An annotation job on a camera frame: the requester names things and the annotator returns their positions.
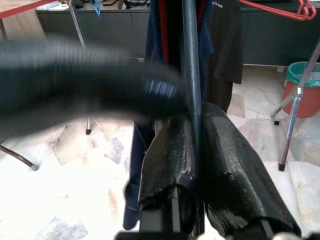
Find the marble floor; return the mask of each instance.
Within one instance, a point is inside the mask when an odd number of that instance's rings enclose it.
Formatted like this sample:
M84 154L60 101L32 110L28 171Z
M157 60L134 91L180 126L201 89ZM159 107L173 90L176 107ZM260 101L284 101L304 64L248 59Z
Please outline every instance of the marble floor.
M261 157L303 235L320 232L320 111L297 118L284 172L278 160L289 115L273 124L285 74L246 66L234 85L228 116ZM32 171L0 152L0 240L113 239L122 230L133 123L96 117L6 140L3 145L40 166ZM210 239L218 239L209 224Z

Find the red hanger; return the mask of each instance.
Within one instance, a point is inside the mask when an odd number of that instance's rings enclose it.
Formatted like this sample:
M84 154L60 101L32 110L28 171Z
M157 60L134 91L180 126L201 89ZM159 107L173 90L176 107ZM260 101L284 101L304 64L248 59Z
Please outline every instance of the red hanger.
M305 20L311 20L316 16L317 10L314 6L311 7L311 12L312 14L309 16L309 7L310 7L310 0L306 0L306 6L304 0L298 0L300 2L300 6L298 8L298 11L296 13L294 12L289 12L289 11L284 11L284 10L280 10L277 8L273 8L273 7L269 7L269 6L265 6L265 5L261 5L255 2L251 2L248 0L239 0L240 3L252 6L254 8L257 9L261 9L264 10L268 13L272 13L272 14L276 14L276 15L280 15L286 18L290 18L290 19L295 19L298 21L305 21Z

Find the red desk edge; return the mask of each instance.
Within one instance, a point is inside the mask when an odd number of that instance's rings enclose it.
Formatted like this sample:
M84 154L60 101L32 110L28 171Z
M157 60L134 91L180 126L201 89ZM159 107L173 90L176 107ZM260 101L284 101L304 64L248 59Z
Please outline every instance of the red desk edge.
M10 17L12 15L20 14L20 13L23 13L25 11L28 11L28 10L31 10L31 9L35 9L35 8L37 8L39 6L52 3L54 1L55 0L40 0L40 1L36 1L34 3L30 3L30 4L27 4L27 5L23 5L23 6L18 6L18 7L12 8L10 10L2 11L2 12L0 12L0 19L4 19L4 18Z

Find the trash bin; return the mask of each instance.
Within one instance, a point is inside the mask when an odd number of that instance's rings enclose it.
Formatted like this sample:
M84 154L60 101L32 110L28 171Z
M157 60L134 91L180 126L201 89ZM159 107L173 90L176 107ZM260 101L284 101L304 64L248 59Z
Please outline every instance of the trash bin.
M296 86L306 67L308 62L299 61L292 63L288 67L286 73L287 84L285 86L285 91L283 94L283 99L285 99L292 91L294 86ZM308 118L313 116L320 108L320 63L317 62L312 69L310 76L306 84L304 85L303 96L299 104L297 117ZM293 102L290 102L283 110L286 113L290 113Z

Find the teal bin liner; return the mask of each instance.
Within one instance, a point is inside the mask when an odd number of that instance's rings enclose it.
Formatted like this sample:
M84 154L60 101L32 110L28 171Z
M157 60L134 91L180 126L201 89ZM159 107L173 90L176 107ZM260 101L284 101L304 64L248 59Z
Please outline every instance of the teal bin liner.
M298 84L304 71L307 67L307 61L298 61L290 64L288 72L286 73L286 79L290 82ZM320 86L320 62L316 62L306 84L306 87L319 87Z

